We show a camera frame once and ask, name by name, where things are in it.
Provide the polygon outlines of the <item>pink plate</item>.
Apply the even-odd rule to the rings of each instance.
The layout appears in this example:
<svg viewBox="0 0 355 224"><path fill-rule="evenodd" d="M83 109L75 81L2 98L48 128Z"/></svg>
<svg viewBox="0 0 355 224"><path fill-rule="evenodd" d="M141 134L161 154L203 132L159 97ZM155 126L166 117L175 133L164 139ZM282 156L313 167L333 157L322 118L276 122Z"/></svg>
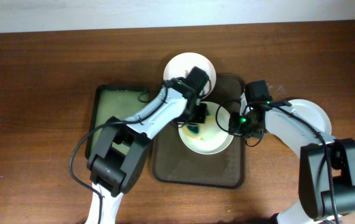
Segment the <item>pink plate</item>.
<svg viewBox="0 0 355 224"><path fill-rule="evenodd" d="M185 52L174 56L164 69L163 79L186 78L193 67L198 67L206 72L210 80L204 87L206 98L216 85L216 70L213 64L203 55L194 52Z"/></svg>

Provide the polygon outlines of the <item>white plate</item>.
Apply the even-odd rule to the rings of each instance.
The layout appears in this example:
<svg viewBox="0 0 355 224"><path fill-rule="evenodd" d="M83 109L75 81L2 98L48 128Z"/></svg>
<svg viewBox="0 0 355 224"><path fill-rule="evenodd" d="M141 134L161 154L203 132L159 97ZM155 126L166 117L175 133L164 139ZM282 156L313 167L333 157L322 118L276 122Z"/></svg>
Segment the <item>white plate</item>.
<svg viewBox="0 0 355 224"><path fill-rule="evenodd" d="M190 150L204 155L217 154L225 150L234 138L233 135L228 134L218 126L219 124L223 129L228 129L230 113L225 108L221 107L216 115L219 104L209 101L206 101L205 104L207 104L207 109L210 111L211 115L214 116L214 121L210 128L205 131L203 138L189 138L183 133L182 128L178 130L178 133L184 145Z"/></svg>

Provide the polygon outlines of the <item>yellow green sponge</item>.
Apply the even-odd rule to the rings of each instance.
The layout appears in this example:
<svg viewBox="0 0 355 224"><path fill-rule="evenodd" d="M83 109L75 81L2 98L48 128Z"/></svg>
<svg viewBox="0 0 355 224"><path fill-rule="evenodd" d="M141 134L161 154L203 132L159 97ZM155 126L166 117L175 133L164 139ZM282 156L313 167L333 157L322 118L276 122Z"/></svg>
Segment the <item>yellow green sponge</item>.
<svg viewBox="0 0 355 224"><path fill-rule="evenodd" d="M192 139L202 139L205 135L205 131L210 128L212 122L214 121L214 116L211 115L209 110L206 110L205 122L186 124L182 129L183 133Z"/></svg>

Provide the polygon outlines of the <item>pale green plate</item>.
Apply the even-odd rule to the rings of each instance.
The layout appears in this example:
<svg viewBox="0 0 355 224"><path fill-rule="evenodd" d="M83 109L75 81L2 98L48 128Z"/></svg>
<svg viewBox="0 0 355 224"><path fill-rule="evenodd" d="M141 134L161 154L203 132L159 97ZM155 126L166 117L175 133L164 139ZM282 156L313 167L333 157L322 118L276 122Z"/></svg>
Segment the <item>pale green plate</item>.
<svg viewBox="0 0 355 224"><path fill-rule="evenodd" d="M333 142L336 138L332 136L331 121L326 112L317 104L302 99L289 100L290 106L282 106L282 109L301 117L307 123L311 124L318 132L322 132L322 137L327 144Z"/></svg>

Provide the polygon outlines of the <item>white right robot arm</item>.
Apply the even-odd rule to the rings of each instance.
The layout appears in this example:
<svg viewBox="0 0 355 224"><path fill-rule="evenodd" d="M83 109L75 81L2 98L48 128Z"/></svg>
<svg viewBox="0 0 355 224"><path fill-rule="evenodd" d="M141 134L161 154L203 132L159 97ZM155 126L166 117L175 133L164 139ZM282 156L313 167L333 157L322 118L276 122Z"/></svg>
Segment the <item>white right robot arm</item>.
<svg viewBox="0 0 355 224"><path fill-rule="evenodd" d="M230 134L278 137L300 159L299 200L271 223L339 223L355 212L355 140L331 133L326 113L308 100L275 101L265 81L251 82L229 119Z"/></svg>

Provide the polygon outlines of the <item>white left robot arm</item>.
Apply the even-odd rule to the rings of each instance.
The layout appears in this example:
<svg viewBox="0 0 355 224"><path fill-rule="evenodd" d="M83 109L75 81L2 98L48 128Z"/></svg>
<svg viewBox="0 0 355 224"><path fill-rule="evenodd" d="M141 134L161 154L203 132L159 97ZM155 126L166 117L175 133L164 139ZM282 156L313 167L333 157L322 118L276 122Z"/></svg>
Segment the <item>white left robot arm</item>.
<svg viewBox="0 0 355 224"><path fill-rule="evenodd" d="M170 122L204 123L201 102L209 75L193 67L186 77L163 82L159 94L136 114L120 120L109 118L94 128L95 146L87 152L93 192L87 223L114 223L123 195L139 179L153 138Z"/></svg>

